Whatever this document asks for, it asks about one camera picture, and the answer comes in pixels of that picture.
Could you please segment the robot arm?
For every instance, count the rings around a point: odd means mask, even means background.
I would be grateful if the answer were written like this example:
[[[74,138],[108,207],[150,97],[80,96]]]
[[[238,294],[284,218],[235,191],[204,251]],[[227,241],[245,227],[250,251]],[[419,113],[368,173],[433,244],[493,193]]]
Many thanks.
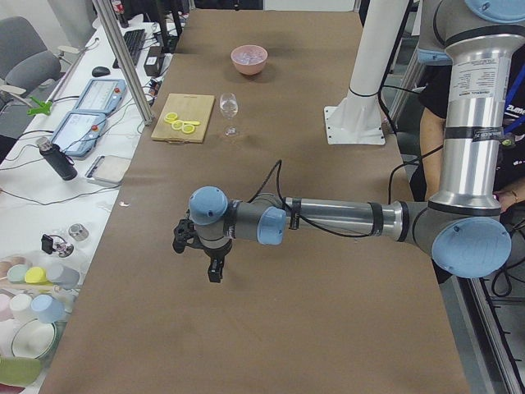
[[[286,229],[308,224],[338,236],[408,242],[457,277],[493,273],[511,252],[493,184],[511,59],[523,43],[521,1],[423,3],[419,60],[452,66],[440,185],[427,202],[353,203],[262,190],[244,202],[205,186],[189,198],[188,214],[174,231],[174,250],[203,250],[210,258],[209,280],[219,282],[235,238],[277,245]]]

